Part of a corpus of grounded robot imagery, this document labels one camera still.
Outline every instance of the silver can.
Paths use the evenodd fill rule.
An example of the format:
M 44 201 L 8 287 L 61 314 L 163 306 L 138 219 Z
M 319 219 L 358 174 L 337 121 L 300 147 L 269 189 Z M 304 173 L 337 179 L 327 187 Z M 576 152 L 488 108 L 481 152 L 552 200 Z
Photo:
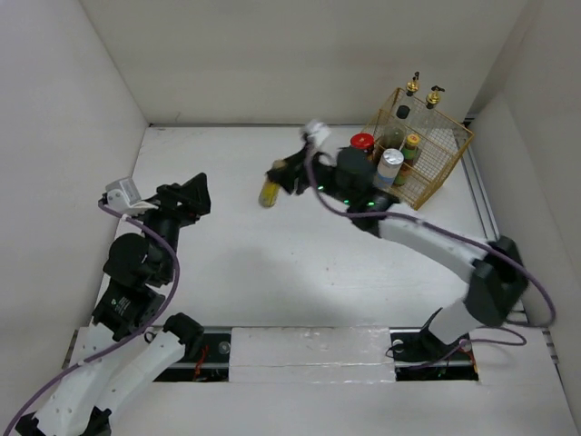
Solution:
M 381 191 L 387 192 L 396 179 L 402 164 L 403 154 L 400 150 L 389 148 L 383 152 L 378 163 L 378 171 L 375 173 L 373 184 Z

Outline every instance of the black cylinder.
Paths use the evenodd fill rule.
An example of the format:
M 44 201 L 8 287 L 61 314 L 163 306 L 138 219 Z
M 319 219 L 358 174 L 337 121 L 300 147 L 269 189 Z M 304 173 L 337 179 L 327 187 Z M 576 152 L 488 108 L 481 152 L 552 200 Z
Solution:
M 159 234 L 175 252 L 178 251 L 178 238 L 180 237 L 180 221 L 176 218 L 168 217 L 158 211 L 151 211 L 143 223 Z M 148 280 L 152 286 L 162 286 L 172 281 L 173 260 L 171 255 L 151 236 L 145 235 L 150 244 L 147 260 L 156 273 Z

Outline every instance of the screw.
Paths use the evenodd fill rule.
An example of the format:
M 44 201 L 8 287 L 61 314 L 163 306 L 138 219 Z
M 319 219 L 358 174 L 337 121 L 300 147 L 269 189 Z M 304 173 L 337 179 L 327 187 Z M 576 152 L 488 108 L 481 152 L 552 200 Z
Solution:
M 230 343 L 229 342 L 220 342 L 218 344 L 218 352 L 220 354 L 228 354 L 230 352 Z
M 401 339 L 396 339 L 394 342 L 391 343 L 394 352 L 403 352 L 403 350 L 397 350 L 399 345 L 403 345 L 403 341 Z

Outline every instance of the white wall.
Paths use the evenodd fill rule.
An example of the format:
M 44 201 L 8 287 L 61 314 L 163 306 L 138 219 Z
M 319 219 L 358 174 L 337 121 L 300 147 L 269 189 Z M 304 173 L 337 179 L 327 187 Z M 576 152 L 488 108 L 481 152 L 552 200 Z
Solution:
M 416 70 L 463 119 L 526 3 L 83 0 L 153 123 L 364 123 Z
M 86 323 L 145 120 L 77 0 L 0 0 L 0 426 Z
M 581 425 L 581 28 L 577 0 L 546 0 L 495 99 L 471 126 L 499 227 L 524 248 L 558 310 L 551 329 L 570 407 Z M 539 301 L 532 305 L 539 312 Z
M 505 85 L 508 75 L 517 60 L 518 53 L 527 35 L 527 31 L 537 18 L 543 0 L 528 0 L 513 26 L 502 50 L 497 56 L 469 112 L 478 114 Z

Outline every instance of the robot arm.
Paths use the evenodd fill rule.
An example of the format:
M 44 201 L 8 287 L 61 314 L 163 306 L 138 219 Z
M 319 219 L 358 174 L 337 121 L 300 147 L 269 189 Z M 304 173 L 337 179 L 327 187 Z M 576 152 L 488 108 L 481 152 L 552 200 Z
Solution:
M 287 193 L 302 194 L 310 187 L 304 162 L 311 147 L 322 142 L 320 131 L 325 126 L 310 123 L 305 126 L 303 148 L 284 159 L 285 165 L 267 172 L 269 180 Z M 322 153 L 312 154 L 312 172 L 320 193 L 339 200 L 349 207 L 347 216 L 364 232 L 381 239 L 400 243 L 442 264 L 468 284 L 466 295 L 430 316 L 414 341 L 398 349 L 398 359 L 404 362 L 436 360 L 458 344 L 459 339 L 479 326 L 498 327 L 525 291 L 528 280 L 513 267 L 487 251 L 432 232 L 421 216 L 400 203 L 391 193 L 373 186 L 375 167 L 366 155 L 354 148 L 343 148 L 336 164 L 320 161 Z M 361 216 L 361 213 L 389 212 L 386 216 Z M 397 219 L 398 214 L 412 215 L 411 220 Z M 501 236 L 497 241 L 470 239 L 502 252 L 522 264 L 515 243 Z
M 81 360 L 73 365 L 36 413 L 23 416 L 16 430 L 25 436 L 106 436 L 109 417 L 119 410 L 171 363 L 195 354 L 203 328 L 183 313 L 168 319 L 156 341 L 113 378 L 127 360 L 134 342 L 154 321 L 165 297 L 152 287 L 173 278 L 174 253 L 179 231 L 210 212 L 206 175 L 200 173 L 184 185 L 157 188 L 157 194 L 142 201 L 131 179 L 107 186 L 102 206 L 116 213 L 136 215 L 149 233 L 127 233 L 113 241 L 103 267 L 111 280 L 97 303 Z M 127 342 L 114 351 L 110 347 Z M 96 353 L 103 352 L 99 358 Z

